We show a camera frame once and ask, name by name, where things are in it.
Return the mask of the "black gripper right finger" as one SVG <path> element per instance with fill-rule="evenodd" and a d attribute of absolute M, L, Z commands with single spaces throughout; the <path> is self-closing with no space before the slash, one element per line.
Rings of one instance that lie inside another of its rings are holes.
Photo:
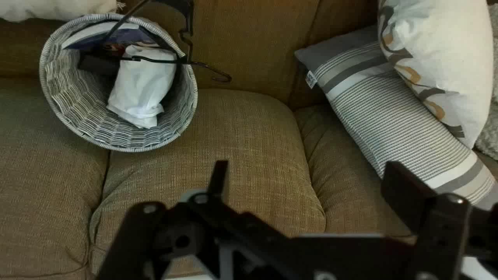
<path fill-rule="evenodd" d="M 400 162 L 386 164 L 381 196 L 415 235 L 409 280 L 498 280 L 498 204 L 436 193 Z"/>

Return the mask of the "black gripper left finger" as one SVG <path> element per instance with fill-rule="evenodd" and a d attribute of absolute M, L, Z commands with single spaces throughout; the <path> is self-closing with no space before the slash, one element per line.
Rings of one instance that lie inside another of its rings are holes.
<path fill-rule="evenodd" d="M 213 279 L 221 277 L 216 227 L 229 162 L 218 161 L 205 192 L 174 207 L 159 201 L 134 204 L 98 269 L 96 280 L 162 280 L 174 260 L 193 257 Z"/>

